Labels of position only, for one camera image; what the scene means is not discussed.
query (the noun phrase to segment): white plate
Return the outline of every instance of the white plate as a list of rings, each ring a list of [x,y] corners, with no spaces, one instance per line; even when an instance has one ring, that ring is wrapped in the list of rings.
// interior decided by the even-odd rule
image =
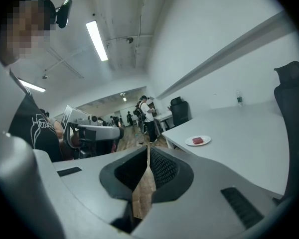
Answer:
[[[200,144],[194,144],[193,143],[193,139],[194,138],[198,138],[198,137],[202,138],[204,142],[200,143]],[[193,137],[187,138],[186,141],[185,141],[185,143],[187,145],[189,145],[189,146],[201,146],[201,145],[205,145],[205,144],[209,143],[210,140],[211,140],[211,138],[209,136],[207,136],[207,135],[197,135],[197,136],[193,136]]]

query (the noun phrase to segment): desk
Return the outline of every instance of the desk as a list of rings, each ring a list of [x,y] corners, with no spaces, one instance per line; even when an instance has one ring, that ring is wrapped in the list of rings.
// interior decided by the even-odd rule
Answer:
[[[163,132],[187,153],[218,161],[280,198],[289,171],[289,144],[277,103],[213,109]],[[185,140],[208,135],[211,142],[188,146]]]
[[[164,125],[164,121],[171,118],[171,117],[173,117],[173,115],[170,111],[154,117],[154,123],[155,123],[156,130],[158,132],[158,135],[160,135],[160,132],[159,132],[159,129],[158,129],[158,126],[157,126],[157,121],[160,123],[160,126],[163,129],[163,131],[166,132],[166,127]],[[166,142],[167,142],[167,146],[170,149],[173,149],[173,147],[172,147],[173,145],[167,139],[166,139]]]

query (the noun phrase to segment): black office chair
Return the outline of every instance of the black office chair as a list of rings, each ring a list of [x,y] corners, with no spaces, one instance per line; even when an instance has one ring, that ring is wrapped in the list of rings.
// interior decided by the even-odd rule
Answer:
[[[293,61],[275,68],[275,71],[280,80],[280,85],[275,88],[275,98],[286,124],[290,155],[288,181],[282,201],[299,191],[299,62]]]
[[[177,98],[174,98],[170,101],[170,105],[171,106],[174,106],[174,105],[178,105],[182,102],[181,98],[180,97],[177,97]]]
[[[188,102],[183,101],[177,105],[170,106],[170,110],[173,114],[174,126],[179,126],[188,122]]]

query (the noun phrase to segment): fluorescent light fixture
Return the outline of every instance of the fluorescent light fixture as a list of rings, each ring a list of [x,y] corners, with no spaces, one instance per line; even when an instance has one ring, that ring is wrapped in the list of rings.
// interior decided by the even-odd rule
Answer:
[[[105,53],[105,49],[103,46],[103,42],[100,37],[100,33],[98,30],[96,21],[94,20],[92,22],[86,23],[86,27],[88,28],[89,34],[90,34],[93,44],[96,48],[96,51],[98,52],[98,54],[100,56],[101,61],[108,60],[108,57]]]
[[[40,91],[40,92],[44,92],[44,91],[45,91],[44,88],[41,88],[41,87],[36,86],[36,85],[33,85],[33,84],[31,84],[31,83],[29,83],[29,82],[26,82],[26,81],[24,81],[24,80],[19,79],[19,81],[20,81],[20,82],[22,83],[22,85],[24,85],[25,87],[28,87],[28,88],[31,88],[31,89],[34,89],[34,90],[38,90],[38,91]]]

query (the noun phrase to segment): ceiling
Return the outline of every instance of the ceiling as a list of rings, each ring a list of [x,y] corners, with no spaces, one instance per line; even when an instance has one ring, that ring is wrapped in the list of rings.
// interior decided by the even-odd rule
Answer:
[[[65,0],[51,1],[58,7]],[[11,69],[17,77],[47,89],[40,96],[34,93],[36,101],[64,100],[91,85],[139,73],[146,65],[164,1],[73,0],[67,26],[56,27],[40,52],[20,59]],[[109,58],[105,62],[101,62],[85,25],[93,20]],[[133,37],[131,44],[126,41],[129,36]]]

